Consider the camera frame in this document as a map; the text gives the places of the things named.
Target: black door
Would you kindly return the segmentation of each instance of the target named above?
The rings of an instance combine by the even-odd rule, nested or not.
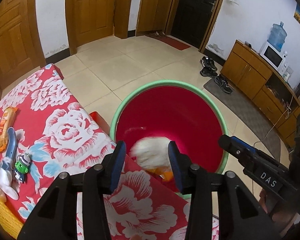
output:
[[[216,0],[179,0],[171,35],[200,47]]]

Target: electrical cable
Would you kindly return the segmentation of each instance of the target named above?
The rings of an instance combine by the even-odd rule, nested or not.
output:
[[[269,130],[269,132],[266,134],[266,136],[261,140],[261,141],[257,141],[253,144],[253,147],[255,147],[256,143],[259,143],[259,142],[263,142],[264,139],[266,139],[266,137],[268,136],[268,134],[271,132],[271,130],[276,126],[276,124],[279,122],[279,120],[281,119],[281,117],[288,111],[290,110],[290,113],[292,112],[291,110],[291,103],[292,103],[292,100],[293,100],[293,96],[294,96],[294,91],[292,91],[292,98],[291,98],[291,101],[290,101],[290,104],[288,106],[288,108],[286,109],[286,111],[283,112],[283,114],[280,116],[280,118],[277,120],[277,122],[273,125],[273,127]]]

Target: yellow object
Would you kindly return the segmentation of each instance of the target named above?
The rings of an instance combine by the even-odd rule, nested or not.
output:
[[[0,199],[0,224],[14,239],[17,239],[23,224],[12,214],[10,209]]]
[[[8,107],[3,112],[0,121],[0,152],[4,151],[8,145],[8,128],[13,125],[17,110],[16,107]]]
[[[170,181],[173,179],[173,172],[172,171],[165,171],[167,168],[155,168],[155,169],[148,169],[147,171],[159,175],[163,181]]]

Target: black sneaker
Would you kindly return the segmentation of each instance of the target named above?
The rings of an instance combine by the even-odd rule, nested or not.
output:
[[[222,89],[223,92],[228,94],[232,93],[232,89],[229,87],[228,81],[225,77],[219,75],[214,79],[215,83]]]
[[[217,72],[212,70],[212,68],[209,67],[203,67],[203,69],[200,71],[200,75],[203,77],[210,77],[210,78],[215,78],[218,76]]]
[[[218,70],[212,58],[203,56],[202,59],[200,59],[200,63],[202,67],[208,67],[212,68],[213,70]]]

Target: microwave oven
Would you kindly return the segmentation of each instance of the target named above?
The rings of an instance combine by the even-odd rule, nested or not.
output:
[[[287,52],[283,54],[277,51],[269,42],[260,50],[260,56],[263,57],[279,74],[282,76],[287,69],[285,64]]]

